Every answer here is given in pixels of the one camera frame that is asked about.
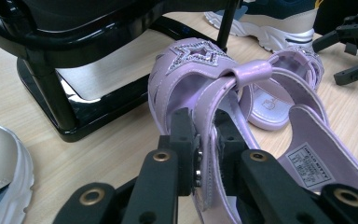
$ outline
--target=sneaker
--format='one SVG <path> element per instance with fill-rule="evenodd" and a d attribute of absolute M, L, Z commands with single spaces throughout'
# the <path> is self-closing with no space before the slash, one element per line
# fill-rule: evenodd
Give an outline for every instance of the sneaker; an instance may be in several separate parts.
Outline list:
<path fill-rule="evenodd" d="M 256 0 L 237 9 L 230 33 L 257 37 L 266 50 L 289 46 L 311 48 L 313 24 L 323 0 Z M 206 19 L 220 28 L 224 11 L 205 12 Z"/>
<path fill-rule="evenodd" d="M 33 183 L 29 152 L 12 131 L 0 127 L 0 223 L 22 223 Z"/>

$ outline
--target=light wood surface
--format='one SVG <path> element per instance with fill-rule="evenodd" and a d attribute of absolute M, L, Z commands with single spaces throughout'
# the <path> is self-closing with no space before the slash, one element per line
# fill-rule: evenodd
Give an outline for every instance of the light wood surface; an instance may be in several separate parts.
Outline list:
<path fill-rule="evenodd" d="M 172 13 L 169 16 L 210 37 L 217 36 L 217 30 L 208 24 L 202 13 Z M 82 76 L 74 70 L 76 76 L 71 77 L 70 71 L 66 71 L 65 79 L 82 92 L 84 98 L 98 97 L 136 76 L 149 73 L 157 52 L 171 42 L 161 34 L 147 32 L 131 43 L 134 47 L 127 46 L 119 56 L 111 55 L 98 66 L 85 68 L 98 70 L 101 75 Z M 254 38 L 232 35 L 227 53 L 239 63 L 267 59 L 270 55 Z M 358 81 L 339 87 L 333 78 L 336 72 L 358 64 L 358 56 L 344 53 L 341 44 L 323 50 L 320 55 L 325 73 L 318 94 L 331 128 L 358 159 Z M 104 182 L 117 188 L 134 178 L 145 155 L 156 149 L 159 137 L 148 106 L 143 104 L 78 142 L 63 142 L 20 82 L 16 58 L 1 49 L 0 125 L 17 134 L 34 161 L 34 194 L 25 223 L 51 223 L 70 195 L 90 182 Z M 262 149 L 274 156 L 280 156 L 290 142 L 290 127 L 277 132 L 266 132 L 252 125 L 251 128 Z M 190 198 L 179 201 L 179 223 L 200 223 Z"/>

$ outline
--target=black mount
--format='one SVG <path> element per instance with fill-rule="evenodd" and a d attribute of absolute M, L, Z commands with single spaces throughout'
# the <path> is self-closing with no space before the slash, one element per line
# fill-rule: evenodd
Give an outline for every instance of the black mount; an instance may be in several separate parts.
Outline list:
<path fill-rule="evenodd" d="M 358 50 L 358 15 L 345 18 L 341 26 L 313 41 L 312 46 L 315 52 L 319 52 L 338 42 L 346 44 L 345 52 L 356 55 Z M 358 65 L 334 74 L 334 79 L 339 86 L 357 81 Z"/>
<path fill-rule="evenodd" d="M 358 223 L 357 189 L 334 184 L 314 194 L 272 155 L 249 149 L 226 112 L 216 112 L 215 125 L 224 146 L 222 180 L 226 194 L 237 196 L 243 223 Z M 171 127 L 137 178 L 118 189 L 103 183 L 78 189 L 54 223 L 177 223 L 178 196 L 190 195 L 199 184 L 200 138 L 186 108 L 175 111 Z"/>

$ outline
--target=star emblem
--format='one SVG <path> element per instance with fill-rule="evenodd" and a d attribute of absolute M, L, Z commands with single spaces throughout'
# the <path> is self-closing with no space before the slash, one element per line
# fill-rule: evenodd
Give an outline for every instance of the star emblem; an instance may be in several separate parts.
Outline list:
<path fill-rule="evenodd" d="M 225 54 L 225 52 L 210 41 L 200 41 L 197 43 L 175 46 L 171 47 L 171 50 L 176 54 L 176 58 L 170 65 L 168 74 L 185 63 L 202 63 L 216 67 L 218 65 L 217 61 L 219 57 L 233 61 Z"/>

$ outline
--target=sandal label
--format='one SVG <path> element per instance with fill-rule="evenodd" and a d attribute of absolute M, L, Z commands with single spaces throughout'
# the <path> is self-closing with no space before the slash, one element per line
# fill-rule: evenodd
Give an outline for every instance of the sandal label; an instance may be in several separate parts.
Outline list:
<path fill-rule="evenodd" d="M 326 165 L 308 143 L 287 153 L 286 158 L 307 189 L 316 189 L 335 181 Z"/>

